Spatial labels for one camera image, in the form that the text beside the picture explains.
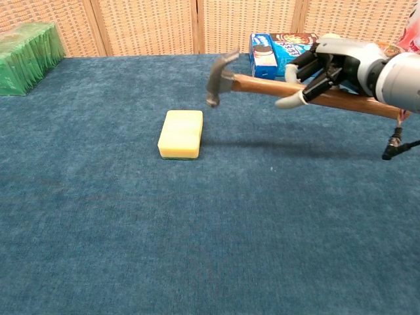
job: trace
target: wooden hammer handle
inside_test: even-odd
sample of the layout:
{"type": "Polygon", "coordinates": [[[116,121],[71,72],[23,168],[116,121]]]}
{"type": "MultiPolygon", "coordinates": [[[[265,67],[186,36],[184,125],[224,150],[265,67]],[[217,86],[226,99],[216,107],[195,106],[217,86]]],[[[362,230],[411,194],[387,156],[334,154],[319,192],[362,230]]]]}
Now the wooden hammer handle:
{"type": "MultiPolygon", "coordinates": [[[[235,74],[232,86],[233,91],[259,93],[278,97],[287,97],[305,88],[302,84],[261,79],[244,74],[235,74]]],[[[371,115],[397,119],[400,109],[368,98],[343,91],[328,90],[310,102],[342,110],[361,112],[371,115]]]]}

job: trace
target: yellow sponge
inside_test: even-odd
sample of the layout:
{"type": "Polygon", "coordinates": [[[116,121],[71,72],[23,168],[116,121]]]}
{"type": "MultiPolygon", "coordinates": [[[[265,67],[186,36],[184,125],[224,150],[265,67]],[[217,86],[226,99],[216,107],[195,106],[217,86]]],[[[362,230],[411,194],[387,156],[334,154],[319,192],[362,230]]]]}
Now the yellow sponge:
{"type": "Polygon", "coordinates": [[[340,35],[335,34],[335,33],[326,33],[326,34],[323,34],[323,36],[321,36],[321,37],[341,38],[340,35]]]}
{"type": "Polygon", "coordinates": [[[169,110],[157,147],[164,159],[196,159],[200,153],[203,112],[169,110]]]}

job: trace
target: black cable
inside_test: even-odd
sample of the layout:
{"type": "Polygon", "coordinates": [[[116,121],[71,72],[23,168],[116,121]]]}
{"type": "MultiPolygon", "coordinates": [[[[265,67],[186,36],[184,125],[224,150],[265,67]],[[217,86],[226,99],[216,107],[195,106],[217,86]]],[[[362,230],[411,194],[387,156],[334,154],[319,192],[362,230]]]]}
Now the black cable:
{"type": "Polygon", "coordinates": [[[388,141],[388,145],[382,154],[382,159],[389,161],[394,156],[407,152],[414,146],[420,146],[420,140],[410,142],[410,143],[400,144],[401,138],[402,138],[402,128],[397,127],[394,130],[394,134],[390,137],[388,141]]]}

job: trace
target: cereal box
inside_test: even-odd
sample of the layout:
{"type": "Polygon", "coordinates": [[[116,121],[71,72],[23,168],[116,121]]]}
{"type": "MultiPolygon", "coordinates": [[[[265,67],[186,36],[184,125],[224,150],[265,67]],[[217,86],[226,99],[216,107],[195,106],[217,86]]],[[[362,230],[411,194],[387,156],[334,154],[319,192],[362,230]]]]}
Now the cereal box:
{"type": "Polygon", "coordinates": [[[286,64],[308,51],[318,36],[314,33],[270,33],[270,39],[276,55],[276,75],[282,77],[286,64]]]}
{"type": "Polygon", "coordinates": [[[393,44],[388,44],[382,41],[376,42],[376,45],[385,53],[387,57],[393,57],[396,54],[403,53],[405,50],[393,44]]]}
{"type": "Polygon", "coordinates": [[[273,80],[276,78],[276,56],[268,34],[252,33],[250,35],[249,61],[251,62],[253,77],[273,80]]]}

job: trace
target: woven panel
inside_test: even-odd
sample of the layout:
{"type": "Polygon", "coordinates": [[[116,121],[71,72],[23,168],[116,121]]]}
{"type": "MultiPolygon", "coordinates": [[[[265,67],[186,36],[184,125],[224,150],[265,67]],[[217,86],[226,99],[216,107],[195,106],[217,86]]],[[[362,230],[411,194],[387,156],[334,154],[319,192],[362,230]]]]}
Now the woven panel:
{"type": "Polygon", "coordinates": [[[203,53],[248,51],[253,32],[290,32],[295,0],[202,0],[203,53]]]}
{"type": "Polygon", "coordinates": [[[417,0],[310,0],[305,31],[395,43],[417,0]]]}
{"type": "Polygon", "coordinates": [[[0,31],[21,22],[55,22],[67,56],[97,56],[81,0],[0,0],[0,31]]]}
{"type": "Polygon", "coordinates": [[[96,2],[112,55],[194,52],[191,0],[96,2]]]}

